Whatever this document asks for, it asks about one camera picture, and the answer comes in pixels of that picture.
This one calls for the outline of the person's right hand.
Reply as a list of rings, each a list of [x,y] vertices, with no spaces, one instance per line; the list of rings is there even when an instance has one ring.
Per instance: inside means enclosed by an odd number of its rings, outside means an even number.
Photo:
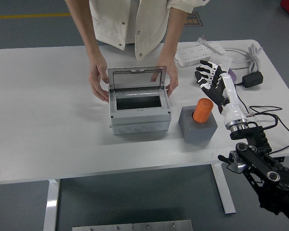
[[[108,84],[109,78],[106,74],[107,63],[104,57],[99,54],[89,58],[90,69],[89,69],[89,83],[91,85],[92,93],[98,99],[109,102],[108,91],[102,89],[101,80]]]

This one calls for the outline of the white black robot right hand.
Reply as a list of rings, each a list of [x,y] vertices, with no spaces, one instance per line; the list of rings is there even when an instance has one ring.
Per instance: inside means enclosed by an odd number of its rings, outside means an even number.
[[[218,106],[227,130],[247,126],[232,78],[220,64],[201,60],[195,77],[202,91]]]

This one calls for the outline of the person's left hand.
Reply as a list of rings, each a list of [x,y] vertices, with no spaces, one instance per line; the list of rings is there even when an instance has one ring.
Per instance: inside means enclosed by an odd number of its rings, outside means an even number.
[[[178,87],[178,71],[173,57],[160,55],[157,66],[166,66],[166,73],[170,77],[170,83],[166,86],[167,96],[170,97],[172,92]]]

